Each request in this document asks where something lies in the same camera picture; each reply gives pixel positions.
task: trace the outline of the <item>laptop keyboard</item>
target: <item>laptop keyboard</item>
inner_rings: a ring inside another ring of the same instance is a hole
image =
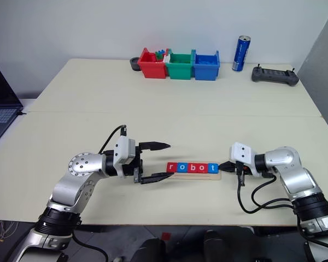
[[[0,109],[0,124],[5,124],[9,121],[16,109]]]

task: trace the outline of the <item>black cable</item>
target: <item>black cable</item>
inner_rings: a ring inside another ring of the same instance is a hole
[[[311,239],[310,237],[308,237],[307,235],[305,235],[304,231],[302,231],[302,228],[301,228],[301,226],[300,226],[300,217],[299,217],[299,216],[297,216],[297,230],[299,231],[299,234],[300,234],[304,239],[306,239],[307,241],[328,248],[328,243],[325,243],[325,242],[322,242],[322,241],[319,241],[319,240],[316,240],[316,239]]]
[[[103,146],[101,147],[101,149],[99,150],[99,154],[102,153],[102,151],[104,150],[104,148],[107,146],[108,142],[111,140],[112,136],[115,134],[115,132],[117,132],[120,128],[126,128],[125,124],[122,124],[121,126],[118,126],[117,128],[115,128],[113,130],[113,132],[110,134],[110,136],[108,137],[108,139],[104,142]]]
[[[4,257],[3,261],[8,262],[10,257],[12,256],[12,253],[16,250],[17,246],[24,240],[24,238],[29,234],[32,228],[34,228],[36,224],[34,223],[31,227],[29,227],[13,244],[13,246],[10,248],[9,252],[7,252],[6,256]]]
[[[85,244],[85,243],[82,243],[79,239],[77,239],[77,237],[75,236],[75,232],[74,230],[72,231],[72,238],[74,240],[75,243],[77,243],[78,245],[82,246],[82,247],[86,247],[86,248],[89,248],[89,249],[93,249],[93,250],[96,250],[96,251],[99,251],[100,253],[102,253],[104,255],[104,261],[105,262],[108,262],[108,254],[103,250],[103,249],[100,249],[99,247],[94,247],[94,246],[90,246],[88,244]]]
[[[256,200],[255,200],[255,198],[254,198],[254,195],[256,194],[256,192],[258,191],[258,190],[260,190],[261,188],[263,188],[264,186],[267,186],[268,184],[271,184],[271,183],[273,183],[274,181],[276,181],[277,180],[277,177],[274,175],[274,174],[272,174],[272,180],[270,180],[270,181],[267,181],[266,183],[263,183],[263,184],[261,184],[261,185],[259,185],[258,187],[256,187],[254,190],[253,190],[253,192],[251,193],[251,200],[253,201],[253,203],[256,205],[256,206],[261,206],[258,202],[256,202]],[[274,202],[279,202],[279,201],[290,201],[288,198],[276,198],[276,199],[273,199],[273,200],[271,200],[271,201],[269,201],[270,203],[269,204],[272,204],[272,203],[274,203]],[[290,206],[290,205],[286,205],[286,204],[281,204],[281,205],[275,205],[275,206],[265,206],[265,207],[263,207],[264,209],[277,209],[277,208],[279,208],[279,207],[290,207],[290,208],[292,208],[292,206]]]
[[[247,210],[245,209],[245,207],[243,206],[242,204],[242,200],[241,200],[241,182],[238,180],[238,188],[237,188],[237,198],[238,198],[238,202],[239,202],[239,205],[241,206],[241,209],[245,212],[245,213],[248,213],[248,214],[254,214],[256,213],[257,211],[261,210],[261,209],[264,209],[267,205],[269,204],[272,204],[276,201],[279,201],[278,199],[273,199],[273,200],[270,200],[260,206],[258,206],[256,209],[254,210]],[[280,207],[289,207],[291,209],[293,209],[293,207],[291,205],[279,205]]]

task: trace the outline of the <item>black controller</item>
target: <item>black controller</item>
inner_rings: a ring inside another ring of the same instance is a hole
[[[292,71],[281,71],[281,70],[273,70],[273,69],[265,69],[257,65],[257,67],[253,68],[253,72],[251,74],[251,79],[254,82],[258,81],[274,81],[286,83],[290,86],[295,86],[299,82],[299,78],[294,73],[294,68]]]

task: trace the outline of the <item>white table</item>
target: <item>white table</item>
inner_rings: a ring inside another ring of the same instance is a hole
[[[146,79],[129,61],[72,59],[31,107],[34,112],[125,112],[165,115],[320,116],[304,86],[252,82],[256,65],[234,72],[221,64],[216,81]],[[291,69],[287,64],[265,68]]]
[[[30,106],[34,103],[35,99],[20,99],[20,102],[23,105],[23,113],[28,113]],[[22,121],[22,119],[26,115],[17,116],[16,119],[11,123],[8,129],[6,129],[5,133],[0,137],[0,148],[3,146],[7,137],[9,137],[10,133],[16,128],[16,126]]]
[[[128,136],[137,142],[156,140],[172,145],[142,154],[145,175],[164,171],[171,160],[224,162],[235,141],[260,153],[291,145],[328,199],[328,126],[320,117],[137,118],[127,114],[31,112],[0,151],[0,219],[35,221],[69,160],[77,153],[97,152],[112,129],[122,123],[128,126]],[[252,207],[252,189],[263,182],[246,178],[242,198],[247,208]],[[134,184],[131,177],[111,177],[99,181],[81,216],[86,224],[296,223],[288,209],[243,213],[236,188],[237,178],[231,173],[223,173],[220,181],[164,180],[148,185]],[[279,181],[257,194],[259,201],[277,197],[285,197]]]
[[[145,175],[164,171],[171,160],[227,161],[235,141],[260,153],[289,145],[328,199],[328,126],[320,112],[300,82],[295,87],[254,83],[252,67],[235,73],[222,64],[212,82],[162,80],[145,79],[128,61],[72,59],[0,150],[0,219],[36,221],[69,160],[80,152],[97,152],[123,123],[137,142],[172,145],[142,154]],[[246,178],[242,198],[247,208],[251,191],[263,182]],[[82,218],[86,224],[295,225],[290,210],[243,213],[236,188],[230,173],[220,181],[148,185],[112,177],[98,183]],[[279,182],[256,196],[259,201],[278,197],[285,197]]]

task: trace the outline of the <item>blue letter block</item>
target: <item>blue letter block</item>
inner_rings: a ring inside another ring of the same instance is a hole
[[[208,173],[217,174],[219,173],[219,165],[215,163],[208,164]]]
[[[188,163],[177,163],[177,172],[179,173],[187,173],[188,171]]]

